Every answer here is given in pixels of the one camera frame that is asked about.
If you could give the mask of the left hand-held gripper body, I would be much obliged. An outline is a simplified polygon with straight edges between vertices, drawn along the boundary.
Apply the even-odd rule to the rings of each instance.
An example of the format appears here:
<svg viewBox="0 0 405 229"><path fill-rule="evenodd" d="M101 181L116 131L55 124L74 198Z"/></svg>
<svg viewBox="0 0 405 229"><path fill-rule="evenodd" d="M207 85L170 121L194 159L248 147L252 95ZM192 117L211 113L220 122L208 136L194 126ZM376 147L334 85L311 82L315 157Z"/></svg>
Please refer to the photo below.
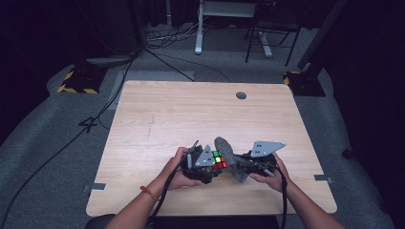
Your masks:
<svg viewBox="0 0 405 229"><path fill-rule="evenodd" d="M213 174L207 169L214 165L214 158L211 148L206 145L204 148L196 141L183 155L182 172L189 178L198 180L204 184L212 181Z"/></svg>

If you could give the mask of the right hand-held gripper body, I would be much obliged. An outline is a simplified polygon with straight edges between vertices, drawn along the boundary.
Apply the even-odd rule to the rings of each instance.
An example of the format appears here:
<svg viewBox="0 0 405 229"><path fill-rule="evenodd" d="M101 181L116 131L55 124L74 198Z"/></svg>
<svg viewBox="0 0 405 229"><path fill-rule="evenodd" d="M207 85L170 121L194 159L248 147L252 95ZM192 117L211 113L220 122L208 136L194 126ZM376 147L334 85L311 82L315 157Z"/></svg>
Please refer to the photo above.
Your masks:
<svg viewBox="0 0 405 229"><path fill-rule="evenodd" d="M284 142L255 141L251 150L251 158L258 169L258 174L264 177L275 177L277 160L274 153L284 148Z"/></svg>

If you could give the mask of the colourful puzzle cube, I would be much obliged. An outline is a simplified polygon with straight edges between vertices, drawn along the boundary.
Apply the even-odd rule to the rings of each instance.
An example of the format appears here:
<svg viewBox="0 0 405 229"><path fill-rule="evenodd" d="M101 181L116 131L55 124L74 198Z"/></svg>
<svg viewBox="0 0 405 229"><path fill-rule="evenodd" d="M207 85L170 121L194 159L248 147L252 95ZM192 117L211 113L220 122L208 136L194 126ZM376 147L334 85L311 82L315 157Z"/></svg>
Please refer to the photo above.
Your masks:
<svg viewBox="0 0 405 229"><path fill-rule="evenodd" d="M218 151L212 151L212 159L213 164L208 166L206 171L207 172L221 172L223 169L227 167L226 162L224 161L224 157Z"/></svg>

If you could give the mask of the grey fluffy cloth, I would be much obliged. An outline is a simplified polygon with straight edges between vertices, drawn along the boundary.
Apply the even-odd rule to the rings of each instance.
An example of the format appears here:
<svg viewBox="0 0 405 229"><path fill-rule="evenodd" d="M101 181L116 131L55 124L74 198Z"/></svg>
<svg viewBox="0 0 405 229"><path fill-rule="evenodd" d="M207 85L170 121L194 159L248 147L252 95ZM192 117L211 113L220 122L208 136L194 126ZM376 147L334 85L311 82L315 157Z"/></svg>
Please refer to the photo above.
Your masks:
<svg viewBox="0 0 405 229"><path fill-rule="evenodd" d="M239 155L233 153L231 145L222 137L218 136L214 139L215 148L224 157L227 168L232 176L240 183L244 183L248 177L248 172L245 170L249 167L241 167L238 165L240 160L249 160L248 158L240 158Z"/></svg>

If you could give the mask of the person's left hand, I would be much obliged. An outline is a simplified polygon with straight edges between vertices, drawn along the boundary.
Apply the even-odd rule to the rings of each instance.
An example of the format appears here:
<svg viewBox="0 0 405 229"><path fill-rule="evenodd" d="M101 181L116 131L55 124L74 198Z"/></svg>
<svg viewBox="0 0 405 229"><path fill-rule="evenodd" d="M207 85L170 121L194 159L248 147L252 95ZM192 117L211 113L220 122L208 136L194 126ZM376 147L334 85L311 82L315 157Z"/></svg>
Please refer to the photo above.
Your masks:
<svg viewBox="0 0 405 229"><path fill-rule="evenodd" d="M180 147L174 156L172 156L157 176L157 180L164 184L170 176L172 179L168 186L169 190L176 190L181 187L196 187L202 183L199 180L190 179L182 172L178 172L177 165L181 162L182 156L188 152L187 148Z"/></svg>

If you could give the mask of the person's right hand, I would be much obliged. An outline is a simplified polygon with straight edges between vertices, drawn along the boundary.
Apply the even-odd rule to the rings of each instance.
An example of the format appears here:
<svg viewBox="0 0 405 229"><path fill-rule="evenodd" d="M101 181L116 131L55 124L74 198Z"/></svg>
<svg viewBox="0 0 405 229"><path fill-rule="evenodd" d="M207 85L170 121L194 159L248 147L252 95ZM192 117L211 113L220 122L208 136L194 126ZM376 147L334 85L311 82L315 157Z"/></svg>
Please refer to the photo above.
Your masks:
<svg viewBox="0 0 405 229"><path fill-rule="evenodd" d="M254 179L257 182L264 183L268 187L270 187L273 190L276 190L280 193L283 192L283 178L286 179L286 182L290 181L288 171L286 169L286 166L281 158L278 157L277 154L274 154L274 157L277 161L277 165L280 168L281 172L275 171L275 175L273 177L263 177L258 174L250 174L249 176Z"/></svg>

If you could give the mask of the person's dark clothing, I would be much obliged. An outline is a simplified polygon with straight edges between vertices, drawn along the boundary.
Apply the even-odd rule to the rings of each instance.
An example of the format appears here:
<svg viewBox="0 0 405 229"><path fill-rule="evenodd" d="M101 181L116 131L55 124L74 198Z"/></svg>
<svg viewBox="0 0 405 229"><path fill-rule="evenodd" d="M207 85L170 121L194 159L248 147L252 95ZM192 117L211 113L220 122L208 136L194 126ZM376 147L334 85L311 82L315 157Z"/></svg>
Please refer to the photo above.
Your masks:
<svg viewBox="0 0 405 229"><path fill-rule="evenodd" d="M280 229L274 216L158 217L153 229Z"/></svg>

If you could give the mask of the black yellow striped stand base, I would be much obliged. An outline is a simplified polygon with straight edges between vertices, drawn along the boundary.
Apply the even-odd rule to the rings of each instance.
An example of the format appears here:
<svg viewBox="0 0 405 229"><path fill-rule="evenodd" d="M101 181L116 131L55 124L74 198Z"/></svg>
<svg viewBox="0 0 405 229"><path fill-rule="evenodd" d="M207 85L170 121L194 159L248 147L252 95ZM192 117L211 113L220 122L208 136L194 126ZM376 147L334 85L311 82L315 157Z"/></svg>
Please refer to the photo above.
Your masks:
<svg viewBox="0 0 405 229"><path fill-rule="evenodd" d="M57 91L71 94L98 94L106 73L106 69L97 67L88 70L71 68Z"/></svg>
<svg viewBox="0 0 405 229"><path fill-rule="evenodd" d="M316 77L307 73L288 71L283 73L283 82L294 96L325 96L325 92Z"/></svg>

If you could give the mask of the black chair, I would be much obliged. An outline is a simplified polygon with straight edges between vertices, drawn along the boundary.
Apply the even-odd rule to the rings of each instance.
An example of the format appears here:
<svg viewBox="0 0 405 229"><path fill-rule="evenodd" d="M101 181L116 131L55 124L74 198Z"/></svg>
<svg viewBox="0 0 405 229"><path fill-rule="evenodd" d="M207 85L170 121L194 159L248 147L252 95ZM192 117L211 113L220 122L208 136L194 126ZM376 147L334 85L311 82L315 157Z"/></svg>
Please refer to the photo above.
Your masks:
<svg viewBox="0 0 405 229"><path fill-rule="evenodd" d="M254 45L255 34L264 36L266 33L278 33L283 34L284 37L277 47L289 49L285 63L287 66L302 29L303 17L304 12L298 10L289 0L259 0L254 8L252 22L245 34L245 38L248 39L245 63L248 62Z"/></svg>

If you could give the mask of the dark slanted pole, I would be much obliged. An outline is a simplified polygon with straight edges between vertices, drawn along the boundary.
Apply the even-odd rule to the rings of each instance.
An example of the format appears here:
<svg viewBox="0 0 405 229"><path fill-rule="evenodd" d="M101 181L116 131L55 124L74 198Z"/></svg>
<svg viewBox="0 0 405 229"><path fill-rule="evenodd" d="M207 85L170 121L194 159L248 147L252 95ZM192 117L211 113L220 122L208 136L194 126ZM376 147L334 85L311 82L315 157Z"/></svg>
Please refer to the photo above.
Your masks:
<svg viewBox="0 0 405 229"><path fill-rule="evenodd" d="M297 67L303 70L315 57L321 43L348 0L314 0L304 17L305 29L317 29Z"/></svg>

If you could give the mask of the white desk frame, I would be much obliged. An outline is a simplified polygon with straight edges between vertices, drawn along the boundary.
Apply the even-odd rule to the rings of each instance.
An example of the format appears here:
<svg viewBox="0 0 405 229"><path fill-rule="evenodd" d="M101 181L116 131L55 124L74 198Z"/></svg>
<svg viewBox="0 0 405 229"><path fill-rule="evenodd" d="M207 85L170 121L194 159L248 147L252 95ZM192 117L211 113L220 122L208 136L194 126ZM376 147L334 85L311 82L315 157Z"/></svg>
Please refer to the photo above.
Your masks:
<svg viewBox="0 0 405 229"><path fill-rule="evenodd" d="M203 52L203 20L206 16L252 18L255 3L222 2L215 0L200 0L198 9L198 31L194 53Z"/></svg>

